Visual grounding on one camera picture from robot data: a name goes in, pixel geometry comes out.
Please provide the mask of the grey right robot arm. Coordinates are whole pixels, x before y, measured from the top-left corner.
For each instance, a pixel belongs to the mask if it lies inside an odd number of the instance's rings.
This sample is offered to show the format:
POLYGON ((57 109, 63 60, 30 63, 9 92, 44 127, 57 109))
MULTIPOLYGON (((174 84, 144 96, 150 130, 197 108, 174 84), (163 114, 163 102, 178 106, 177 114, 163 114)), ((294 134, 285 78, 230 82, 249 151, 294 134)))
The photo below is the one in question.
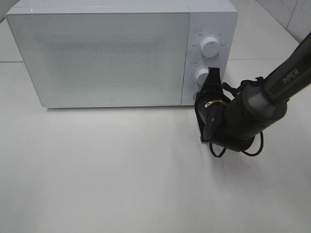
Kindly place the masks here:
POLYGON ((226 150, 248 153, 255 136, 282 119, 287 102, 311 83, 311 36, 307 35, 291 56, 266 78, 243 80, 237 88, 220 80, 219 68, 211 67, 201 90, 196 95, 194 110, 200 139, 226 150))

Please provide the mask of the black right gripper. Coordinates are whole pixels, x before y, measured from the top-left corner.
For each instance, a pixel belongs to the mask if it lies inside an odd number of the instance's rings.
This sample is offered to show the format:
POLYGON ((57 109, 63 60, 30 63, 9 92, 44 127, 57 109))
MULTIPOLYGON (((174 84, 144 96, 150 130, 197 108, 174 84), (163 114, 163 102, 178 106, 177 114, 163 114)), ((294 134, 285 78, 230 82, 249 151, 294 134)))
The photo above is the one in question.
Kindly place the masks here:
POLYGON ((242 138, 235 135, 227 126, 225 108, 230 102, 223 94, 220 79, 220 69, 208 68, 208 75, 195 101, 195 113, 200 130, 201 141, 208 143, 209 149, 213 146, 223 150, 246 150, 254 138, 242 138))

